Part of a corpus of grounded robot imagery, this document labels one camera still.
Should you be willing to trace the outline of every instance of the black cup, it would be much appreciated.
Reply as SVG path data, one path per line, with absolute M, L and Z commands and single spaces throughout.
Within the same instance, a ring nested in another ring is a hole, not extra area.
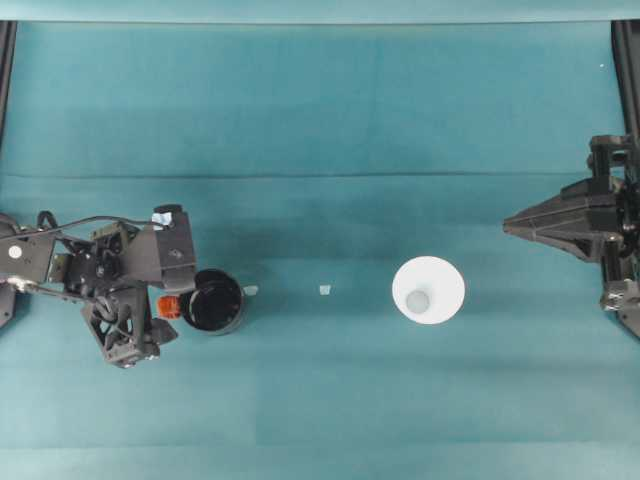
M 243 294 L 240 285 L 222 270 L 196 274 L 196 289 L 180 295 L 182 316 L 192 327 L 210 335 L 224 335 L 241 322 Z

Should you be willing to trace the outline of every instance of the black cable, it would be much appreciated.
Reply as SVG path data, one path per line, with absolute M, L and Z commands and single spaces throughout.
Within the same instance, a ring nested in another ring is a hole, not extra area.
M 10 235 L 8 237 L 0 237 L 0 240 L 15 240 L 18 238 L 40 237 L 43 235 L 49 235 L 50 233 L 61 232 L 63 230 L 68 230 L 70 228 L 78 227 L 80 225 L 84 225 L 85 223 L 102 222 L 102 221 L 120 222 L 120 223 L 129 224 L 129 225 L 151 225 L 154 227 L 161 227 L 163 230 L 166 230 L 167 228 L 169 228 L 167 225 L 163 225 L 162 223 L 153 222 L 150 220 L 131 220 L 129 218 L 113 217 L 111 215 L 96 215 L 95 217 L 83 218 L 81 220 L 76 220 L 75 222 L 70 222 L 55 228 L 50 228 L 49 230 L 38 230 L 35 232 L 22 232 L 22 233 L 16 233 L 15 235 Z

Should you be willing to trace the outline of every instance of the black container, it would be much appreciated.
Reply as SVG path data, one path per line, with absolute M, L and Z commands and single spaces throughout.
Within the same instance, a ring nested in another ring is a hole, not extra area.
M 222 270 L 196 274 L 196 289 L 180 295 L 180 311 L 192 327 L 210 335 L 224 335 L 241 322 L 243 294 L 240 285 Z

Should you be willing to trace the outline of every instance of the orange cap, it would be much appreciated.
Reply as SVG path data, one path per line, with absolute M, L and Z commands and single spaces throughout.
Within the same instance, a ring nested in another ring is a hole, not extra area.
M 181 317 L 178 297 L 173 295 L 160 297 L 156 302 L 156 307 L 158 308 L 158 316 L 166 320 L 175 320 Z

